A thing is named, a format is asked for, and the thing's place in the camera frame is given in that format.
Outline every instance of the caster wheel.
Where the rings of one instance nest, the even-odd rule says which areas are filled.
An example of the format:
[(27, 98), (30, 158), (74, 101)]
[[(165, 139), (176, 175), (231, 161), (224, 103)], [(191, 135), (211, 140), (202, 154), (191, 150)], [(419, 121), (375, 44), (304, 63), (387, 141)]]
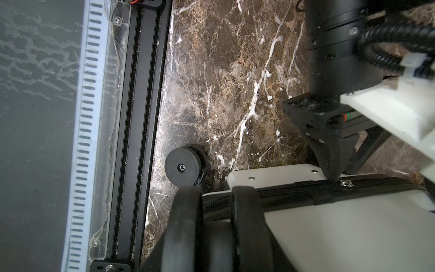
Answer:
[(175, 186), (200, 186), (205, 191), (203, 180), (210, 171), (210, 164), (201, 147), (190, 144), (172, 150), (166, 157), (164, 169)]

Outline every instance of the marble floor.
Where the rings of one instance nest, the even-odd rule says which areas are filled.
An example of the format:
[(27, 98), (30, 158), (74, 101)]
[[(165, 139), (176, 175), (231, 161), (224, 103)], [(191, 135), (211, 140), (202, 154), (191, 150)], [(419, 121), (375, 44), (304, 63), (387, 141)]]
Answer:
[[(164, 172), (174, 148), (197, 144), (208, 152), (211, 190), (231, 171), (304, 163), (307, 144), (281, 113), (284, 99), (308, 91), (304, 13), (296, 2), (174, 0), (142, 260), (162, 234), (177, 190)], [(434, 23), (435, 6), (424, 11)], [(360, 172), (421, 182), (419, 157), (390, 137)]]

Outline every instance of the black rubber wheel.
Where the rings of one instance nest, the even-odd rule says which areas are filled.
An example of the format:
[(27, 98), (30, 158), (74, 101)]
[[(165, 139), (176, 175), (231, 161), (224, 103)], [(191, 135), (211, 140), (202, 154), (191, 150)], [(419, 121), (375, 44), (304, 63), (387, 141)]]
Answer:
[(165, 161), (169, 181), (178, 187), (204, 186), (203, 179), (210, 170), (205, 151), (196, 145), (186, 145), (169, 152)]
[(195, 256), (201, 229), (201, 189), (178, 189), (164, 234), (161, 272), (196, 271)]

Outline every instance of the gray surface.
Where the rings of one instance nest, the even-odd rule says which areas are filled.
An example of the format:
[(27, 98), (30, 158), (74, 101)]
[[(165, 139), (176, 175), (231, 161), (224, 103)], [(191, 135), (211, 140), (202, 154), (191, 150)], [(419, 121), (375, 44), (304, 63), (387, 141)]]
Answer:
[(0, 260), (58, 271), (70, 186), (83, 1), (0, 2)]

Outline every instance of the black cable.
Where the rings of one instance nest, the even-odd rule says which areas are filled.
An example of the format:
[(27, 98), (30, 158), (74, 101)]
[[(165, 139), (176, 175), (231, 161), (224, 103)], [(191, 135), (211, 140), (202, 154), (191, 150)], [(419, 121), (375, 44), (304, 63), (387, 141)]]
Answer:
[[(381, 69), (403, 74), (404, 67), (400, 66), (402, 57), (386, 52), (377, 45), (378, 43), (405, 44), (407, 48), (427, 53), (430, 57), (435, 51), (435, 29), (430, 26), (403, 23), (381, 24), (366, 29), (361, 34), (358, 51), (368, 63)], [(416, 69), (414, 76), (433, 79), (434, 71), (426, 67), (431, 64), (432, 61), (425, 61), (421, 68)]]

